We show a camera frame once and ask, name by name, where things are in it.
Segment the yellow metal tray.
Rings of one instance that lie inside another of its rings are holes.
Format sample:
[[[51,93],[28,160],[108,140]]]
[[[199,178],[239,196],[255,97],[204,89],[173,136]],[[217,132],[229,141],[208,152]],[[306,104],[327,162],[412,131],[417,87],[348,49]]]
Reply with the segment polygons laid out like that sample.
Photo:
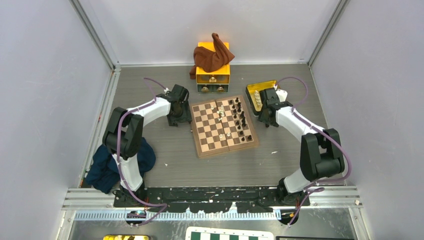
[[[276,83],[277,80],[268,80],[258,83],[251,83],[246,86],[246,96],[248,98],[250,107],[255,117],[259,116],[259,113],[261,112],[263,107],[263,100],[261,98],[260,91],[273,88]]]

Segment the wooden chess board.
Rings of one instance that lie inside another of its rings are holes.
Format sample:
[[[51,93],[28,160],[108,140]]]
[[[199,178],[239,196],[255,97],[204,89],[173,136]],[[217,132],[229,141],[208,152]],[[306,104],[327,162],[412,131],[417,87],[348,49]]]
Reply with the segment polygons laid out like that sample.
[[[240,151],[259,145],[259,138],[242,95],[189,105],[191,129],[199,158]]]

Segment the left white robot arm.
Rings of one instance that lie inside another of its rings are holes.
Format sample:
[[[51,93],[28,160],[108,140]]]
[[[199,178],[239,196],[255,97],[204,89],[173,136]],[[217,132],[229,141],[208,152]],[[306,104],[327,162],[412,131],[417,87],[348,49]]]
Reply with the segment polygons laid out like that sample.
[[[112,154],[120,175],[120,185],[128,190],[126,200],[133,206],[141,206],[146,193],[140,189],[143,177],[139,171],[137,154],[142,146],[143,128],[156,119],[166,117],[168,125],[191,123],[189,91],[174,85],[152,100],[132,108],[116,107],[108,120],[102,143]]]

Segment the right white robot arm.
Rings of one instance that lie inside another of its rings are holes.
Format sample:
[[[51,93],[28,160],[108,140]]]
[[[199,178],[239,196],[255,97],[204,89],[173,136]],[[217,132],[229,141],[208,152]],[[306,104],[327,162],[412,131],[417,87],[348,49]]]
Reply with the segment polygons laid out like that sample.
[[[261,105],[260,122],[266,126],[283,127],[300,142],[299,169],[278,183],[277,198],[288,206],[297,199],[298,192],[306,190],[312,183],[342,173],[345,162],[339,133],[304,118],[290,102],[282,100],[281,94],[283,90],[271,87],[256,90],[253,96]]]

